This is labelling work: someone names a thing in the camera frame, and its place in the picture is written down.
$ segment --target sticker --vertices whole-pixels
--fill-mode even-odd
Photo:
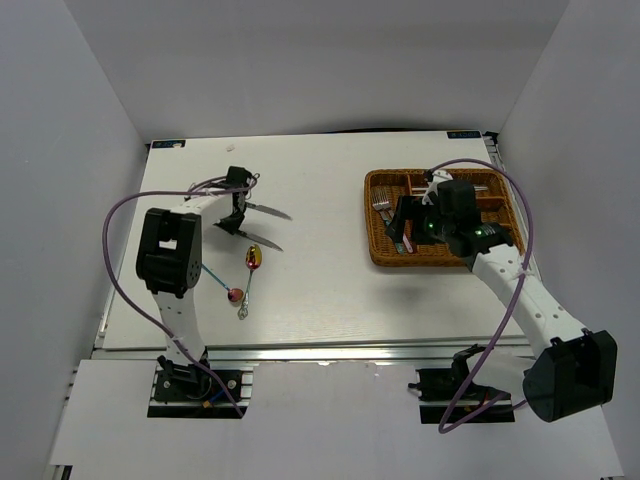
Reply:
[[[151,148],[182,148],[186,143],[186,140],[156,140]]]
[[[482,135],[477,130],[461,130],[459,132],[447,132],[447,137],[460,139],[460,138],[482,138]]]

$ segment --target woven tray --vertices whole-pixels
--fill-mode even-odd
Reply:
[[[447,169],[453,178],[469,180],[474,185],[485,185],[486,191],[476,192],[478,208],[482,212],[482,221],[496,222],[504,227],[520,253],[524,253],[524,244],[511,199],[502,176],[484,168]],[[364,181],[364,213],[369,236],[369,254],[376,265],[383,267],[459,267],[464,263],[454,257],[446,245],[420,245],[412,242],[413,253],[399,254],[391,239],[384,233],[385,224],[380,214],[373,208],[372,187],[385,187],[391,205],[395,209],[398,197],[411,195],[412,187],[426,187],[424,170],[374,170]],[[411,223],[407,222],[405,233],[411,238]]]

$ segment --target white tabletop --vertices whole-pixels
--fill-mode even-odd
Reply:
[[[367,172],[428,168],[460,157],[489,161],[482,139],[445,132],[367,133],[187,140],[184,148],[152,149],[141,190],[184,190],[224,175],[229,165],[261,174],[252,201],[290,214],[293,222],[248,211],[243,229],[283,249],[262,248],[250,314],[238,320],[225,291],[204,272],[195,299],[208,345],[316,344],[482,338],[493,334],[504,307],[463,268],[390,269],[372,264],[363,209]],[[145,212],[172,208],[176,197],[140,199],[120,273],[123,288],[157,314],[135,258]],[[248,240],[209,228],[203,262],[244,288]],[[108,314],[104,348],[163,347],[161,332],[121,298]],[[505,335],[519,336],[512,322]]]
[[[147,418],[156,364],[83,361],[51,463],[73,480],[598,479],[621,475],[602,409],[440,435],[410,365],[265,364],[242,420]]]

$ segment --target white table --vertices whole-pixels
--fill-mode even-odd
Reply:
[[[490,290],[463,268],[384,269],[369,258],[363,210],[367,172],[428,168],[460,157],[489,161],[482,139],[445,132],[371,133],[187,140],[152,149],[141,190],[184,190],[224,175],[229,165],[261,174],[255,203],[289,213],[293,222],[248,211],[243,229],[279,244],[263,248],[254,274],[250,315],[240,321],[224,290],[204,272],[196,287],[198,321],[213,346],[367,343],[487,338],[504,313]],[[138,201],[120,282],[144,309],[157,308],[136,277],[145,212],[171,208],[176,197]],[[248,240],[217,228],[204,233],[203,261],[244,288]],[[161,332],[115,297],[105,349],[162,348]],[[512,322],[506,336],[521,336]]]

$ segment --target white panel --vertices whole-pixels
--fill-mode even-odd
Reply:
[[[247,213],[243,229],[276,242],[284,253],[262,248],[264,262],[254,274],[246,320],[238,320],[224,289],[202,273],[195,301],[207,345],[489,337],[504,306],[467,269],[380,268],[368,252],[367,172],[429,168],[460,157],[488,160],[482,139],[422,132],[187,140],[185,148],[151,150],[142,190],[185,189],[224,175],[230,164],[241,165],[262,175],[252,201],[293,217],[288,222]],[[123,288],[154,315],[157,307],[135,273],[142,222],[147,209],[180,201],[140,199],[120,275]],[[227,284],[244,288],[249,245],[210,228],[203,235],[203,262]],[[521,335],[515,322],[505,333]],[[164,345],[162,332],[116,297],[104,347]]]
[[[629,478],[640,478],[639,85],[640,4],[572,1],[501,136],[545,285],[618,342],[605,415]]]
[[[66,0],[145,140],[499,130],[566,0]]]
[[[0,476],[36,479],[106,298],[102,217],[145,152],[62,0],[1,11]]]
[[[81,364],[52,462],[73,480],[597,479],[621,473],[602,411],[448,435],[421,425],[410,366],[261,365],[242,420],[147,419],[153,362]]]

